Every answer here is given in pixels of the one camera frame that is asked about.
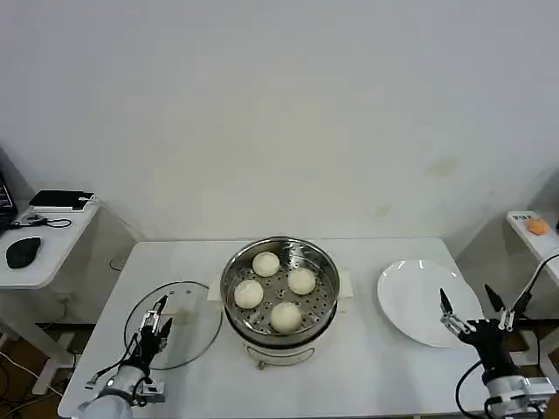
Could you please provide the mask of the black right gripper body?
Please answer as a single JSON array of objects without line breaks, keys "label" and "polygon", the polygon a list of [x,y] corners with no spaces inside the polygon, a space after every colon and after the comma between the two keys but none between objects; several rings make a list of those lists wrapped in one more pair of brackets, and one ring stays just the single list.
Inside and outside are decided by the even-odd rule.
[{"label": "black right gripper body", "polygon": [[497,319],[468,320],[466,323],[471,329],[464,334],[464,342],[474,347],[480,357],[484,383],[520,374],[505,345],[507,331],[499,328]]}]

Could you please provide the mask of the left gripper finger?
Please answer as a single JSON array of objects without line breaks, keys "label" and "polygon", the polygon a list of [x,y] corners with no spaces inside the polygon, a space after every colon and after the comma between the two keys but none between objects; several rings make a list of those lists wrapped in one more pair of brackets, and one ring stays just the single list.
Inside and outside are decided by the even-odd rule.
[{"label": "left gripper finger", "polygon": [[164,294],[160,299],[158,299],[151,309],[147,310],[144,314],[140,330],[157,331],[159,327],[160,318],[162,311],[166,306],[168,300],[168,295]]},{"label": "left gripper finger", "polygon": [[157,335],[157,339],[159,343],[158,348],[160,350],[163,350],[167,346],[167,341],[171,331],[172,323],[173,323],[173,319],[168,318]]}]

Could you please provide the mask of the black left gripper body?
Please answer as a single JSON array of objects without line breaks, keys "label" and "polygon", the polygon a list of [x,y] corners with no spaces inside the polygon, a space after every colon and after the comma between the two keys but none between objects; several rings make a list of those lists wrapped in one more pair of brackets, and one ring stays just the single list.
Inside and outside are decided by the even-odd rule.
[{"label": "black left gripper body", "polygon": [[132,365],[142,370],[149,370],[153,359],[160,350],[157,335],[159,332],[140,331],[140,340],[132,353]]}]

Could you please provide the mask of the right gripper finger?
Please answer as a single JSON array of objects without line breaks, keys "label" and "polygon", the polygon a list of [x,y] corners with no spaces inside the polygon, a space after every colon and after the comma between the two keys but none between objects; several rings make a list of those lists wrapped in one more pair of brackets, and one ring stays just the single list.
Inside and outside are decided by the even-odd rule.
[{"label": "right gripper finger", "polygon": [[460,319],[453,311],[450,300],[448,299],[443,288],[439,289],[441,323],[454,335],[470,334],[476,331],[476,328],[466,321]]},{"label": "right gripper finger", "polygon": [[515,312],[507,309],[501,296],[495,292],[489,285],[484,285],[490,304],[494,311],[499,315],[498,329],[501,331],[514,330]]}]

